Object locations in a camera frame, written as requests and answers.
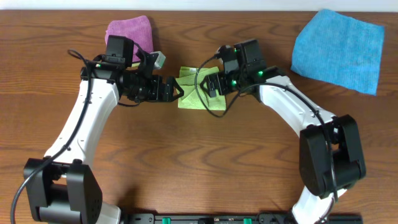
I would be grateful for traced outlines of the green microfiber cloth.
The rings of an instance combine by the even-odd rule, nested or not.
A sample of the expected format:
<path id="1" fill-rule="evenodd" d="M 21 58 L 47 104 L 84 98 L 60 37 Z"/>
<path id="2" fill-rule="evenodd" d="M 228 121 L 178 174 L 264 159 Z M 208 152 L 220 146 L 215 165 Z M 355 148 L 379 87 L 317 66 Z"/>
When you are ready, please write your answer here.
<path id="1" fill-rule="evenodd" d="M 200 101 L 194 86 L 197 68 L 180 67 L 179 77 L 176 79 L 184 91 L 184 95 L 178 99 L 178 107 L 180 109 L 190 110 L 206 110 Z M 224 96 L 216 94 L 216 97 L 209 97 L 198 85 L 199 94 L 209 110 L 224 111 L 226 109 L 226 99 Z"/>

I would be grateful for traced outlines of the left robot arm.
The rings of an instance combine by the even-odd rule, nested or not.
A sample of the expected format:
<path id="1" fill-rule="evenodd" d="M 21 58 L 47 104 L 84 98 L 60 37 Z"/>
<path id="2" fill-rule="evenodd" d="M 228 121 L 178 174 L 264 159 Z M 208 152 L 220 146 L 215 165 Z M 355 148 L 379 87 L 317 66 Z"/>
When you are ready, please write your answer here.
<path id="1" fill-rule="evenodd" d="M 24 167 L 32 218 L 45 223 L 120 223 L 121 209 L 103 200 L 91 170 L 103 128 L 120 97 L 142 102 L 173 102 L 184 91 L 154 66 L 89 60 L 81 70 L 78 98 L 61 133 L 41 159 Z"/>

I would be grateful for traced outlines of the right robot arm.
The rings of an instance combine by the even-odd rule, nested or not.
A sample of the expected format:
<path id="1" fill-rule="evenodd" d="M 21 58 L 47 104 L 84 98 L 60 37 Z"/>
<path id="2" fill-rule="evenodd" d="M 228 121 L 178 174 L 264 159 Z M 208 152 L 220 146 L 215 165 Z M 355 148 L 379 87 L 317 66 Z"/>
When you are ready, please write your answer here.
<path id="1" fill-rule="evenodd" d="M 295 223 L 329 223 L 338 199 L 366 176 L 358 124 L 336 116 L 301 93 L 278 67 L 206 75 L 197 88 L 208 96 L 254 95 L 299 137 L 299 172 L 304 189 L 291 210 Z"/>

